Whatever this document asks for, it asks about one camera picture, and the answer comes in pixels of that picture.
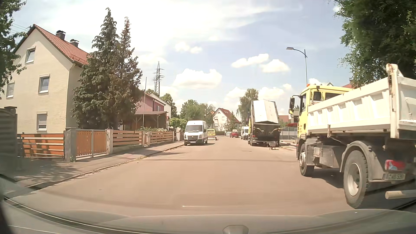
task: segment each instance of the red car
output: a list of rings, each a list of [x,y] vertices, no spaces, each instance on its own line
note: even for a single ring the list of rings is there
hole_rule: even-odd
[[[230,133],[230,137],[239,137],[236,129],[233,129],[233,131]]]

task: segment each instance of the car hood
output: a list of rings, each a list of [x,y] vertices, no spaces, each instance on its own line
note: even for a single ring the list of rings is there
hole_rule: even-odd
[[[169,215],[138,216],[71,210],[54,216],[106,229],[158,234],[248,234],[249,233],[390,233],[415,230],[416,214],[383,209],[357,209],[317,216],[287,215]]]

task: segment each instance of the power pylon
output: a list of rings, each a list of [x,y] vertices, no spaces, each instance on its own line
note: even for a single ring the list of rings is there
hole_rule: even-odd
[[[153,77],[153,81],[155,82],[155,88],[154,91],[160,96],[160,81],[162,80],[162,78],[164,78],[165,76],[160,74],[160,70],[164,70],[160,68],[160,64],[159,61],[157,62],[157,68],[156,68],[156,72],[153,74],[156,74]]]

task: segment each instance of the truck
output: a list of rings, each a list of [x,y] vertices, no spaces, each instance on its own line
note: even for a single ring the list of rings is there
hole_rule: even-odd
[[[267,100],[251,101],[248,120],[248,139],[251,146],[279,142],[280,124],[276,103]]]
[[[356,209],[416,197],[416,80],[396,64],[386,72],[356,89],[307,85],[290,98],[289,114],[295,97],[300,106],[294,117],[301,175],[339,169],[347,204]]]

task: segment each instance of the asphalt road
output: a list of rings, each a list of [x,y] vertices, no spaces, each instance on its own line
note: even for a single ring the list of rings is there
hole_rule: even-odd
[[[14,198],[45,212],[317,215],[351,209],[336,170],[299,173],[293,147],[239,138],[184,146]]]

